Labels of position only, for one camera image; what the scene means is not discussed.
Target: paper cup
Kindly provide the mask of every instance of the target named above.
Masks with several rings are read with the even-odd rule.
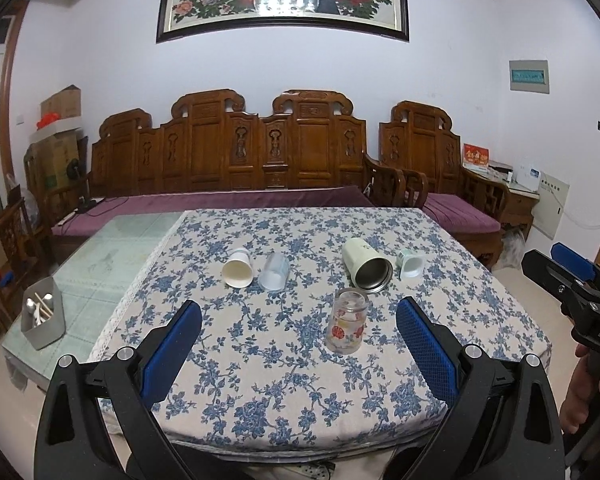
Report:
[[[342,259],[353,286],[368,293],[380,292],[391,281],[394,266],[362,238],[352,238],[342,247]]]
[[[229,254],[229,259],[222,266],[222,279],[234,288],[245,288],[253,281],[251,255],[244,247],[237,248]]]

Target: human hand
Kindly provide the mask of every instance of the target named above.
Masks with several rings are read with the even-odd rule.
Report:
[[[560,407],[560,426],[565,433],[576,433],[580,425],[586,422],[596,387],[600,391],[600,382],[596,385],[595,379],[587,371],[588,354],[586,346],[577,346],[576,357],[580,361],[573,371],[567,396]]]
[[[580,361],[573,371],[567,396],[560,407],[560,427],[565,433],[576,433],[589,416],[589,402],[596,392],[596,381],[587,372],[589,349],[579,344],[576,357]]]

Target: white wall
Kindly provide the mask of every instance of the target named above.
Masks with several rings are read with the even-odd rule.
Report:
[[[81,0],[70,11],[62,84],[82,89],[90,141],[109,115],[144,108],[166,122],[183,94],[232,88],[271,113],[291,88],[333,89],[367,120],[368,150],[398,101],[443,107],[467,141],[494,144],[493,0],[409,0],[411,42],[308,27],[245,28],[155,43],[160,0]]]
[[[517,164],[570,184],[566,212],[583,225],[600,225],[600,20],[585,0],[496,0],[501,20],[502,102],[497,151]],[[547,59],[549,95],[509,90],[508,61]],[[600,228],[562,217],[555,240],[535,228],[527,248],[555,242],[594,259]]]
[[[64,31],[68,9],[32,1],[20,29],[11,73],[9,130],[17,182],[26,186],[22,157],[40,120],[40,103],[62,89]],[[22,115],[23,124],[16,124]]]

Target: white paper cup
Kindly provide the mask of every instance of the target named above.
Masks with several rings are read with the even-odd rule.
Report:
[[[251,255],[244,247],[238,247],[229,254],[229,259],[222,266],[222,279],[234,288],[245,288],[253,281]]]

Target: blue gripper pad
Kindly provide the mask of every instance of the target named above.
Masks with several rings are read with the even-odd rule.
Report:
[[[154,328],[152,332],[162,330],[167,332],[154,354],[144,365],[142,374],[140,396],[148,409],[167,397],[191,347],[200,335],[202,330],[200,306],[193,301],[187,301],[167,326]]]
[[[596,279],[593,264],[564,244],[558,243],[551,248],[551,258],[581,282],[590,282]]]
[[[395,311],[395,324],[431,393],[451,408],[458,398],[456,367],[431,331],[429,319],[425,322],[422,316],[426,314],[415,301],[404,298]]]

